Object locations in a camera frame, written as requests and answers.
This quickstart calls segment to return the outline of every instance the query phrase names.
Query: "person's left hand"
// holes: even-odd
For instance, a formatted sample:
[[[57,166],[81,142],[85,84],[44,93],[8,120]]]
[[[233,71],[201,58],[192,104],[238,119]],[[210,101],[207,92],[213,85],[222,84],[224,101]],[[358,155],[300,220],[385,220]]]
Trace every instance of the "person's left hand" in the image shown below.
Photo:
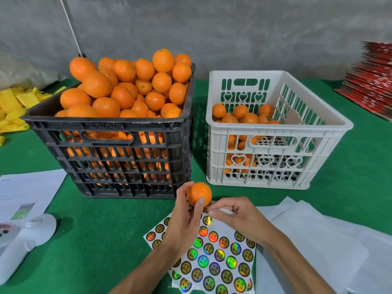
[[[205,198],[200,198],[193,210],[189,210],[190,204],[185,198],[188,189],[193,185],[194,182],[187,182],[177,190],[176,204],[162,243],[175,250],[177,259],[192,247],[200,229]]]

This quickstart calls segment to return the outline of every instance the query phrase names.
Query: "green felt surface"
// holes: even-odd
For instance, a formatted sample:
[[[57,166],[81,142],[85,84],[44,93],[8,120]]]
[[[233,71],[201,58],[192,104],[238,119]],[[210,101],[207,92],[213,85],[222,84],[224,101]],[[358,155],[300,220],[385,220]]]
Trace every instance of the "green felt surface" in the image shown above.
[[[391,125],[333,92],[336,82],[302,82],[348,117],[347,132],[308,190],[211,186],[213,198],[247,194],[257,206],[284,197],[305,200],[324,215],[392,234]],[[208,81],[198,81],[194,97],[192,179],[205,181],[205,108]],[[0,147],[0,175],[58,169],[59,164],[32,130],[6,134]],[[143,235],[174,206],[171,200],[88,199],[66,178],[47,209],[58,219],[52,239],[35,248],[2,294],[107,293],[150,252]],[[179,293],[168,275],[155,293]]]

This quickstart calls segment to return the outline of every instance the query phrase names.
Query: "person's right hand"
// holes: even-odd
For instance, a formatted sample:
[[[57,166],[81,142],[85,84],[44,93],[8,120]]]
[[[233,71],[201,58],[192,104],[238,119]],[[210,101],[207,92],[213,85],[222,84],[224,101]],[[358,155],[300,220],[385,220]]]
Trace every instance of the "person's right hand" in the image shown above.
[[[236,214],[227,214],[220,208]],[[277,230],[247,197],[222,198],[208,207],[208,215],[261,245],[265,245]]]

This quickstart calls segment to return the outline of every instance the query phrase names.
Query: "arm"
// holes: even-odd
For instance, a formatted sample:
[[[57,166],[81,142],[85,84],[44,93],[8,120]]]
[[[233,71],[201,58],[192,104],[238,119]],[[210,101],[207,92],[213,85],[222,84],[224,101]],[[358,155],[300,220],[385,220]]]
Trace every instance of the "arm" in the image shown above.
[[[184,183],[177,190],[176,204],[162,243],[120,282],[110,294],[149,294],[161,278],[184,255],[197,237],[205,198],[201,198],[189,211],[185,195],[194,182]]]
[[[227,214],[219,208],[231,210],[235,214]],[[291,240],[273,226],[248,198],[220,199],[208,208],[208,214],[262,245],[275,260],[296,294],[336,294]]]

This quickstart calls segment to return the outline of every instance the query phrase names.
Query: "stack of red paper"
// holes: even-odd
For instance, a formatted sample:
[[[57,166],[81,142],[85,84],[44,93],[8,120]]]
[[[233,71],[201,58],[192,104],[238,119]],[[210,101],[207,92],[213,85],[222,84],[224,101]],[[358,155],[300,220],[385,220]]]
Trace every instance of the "stack of red paper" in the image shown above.
[[[361,42],[363,60],[335,91],[392,122],[392,43]]]

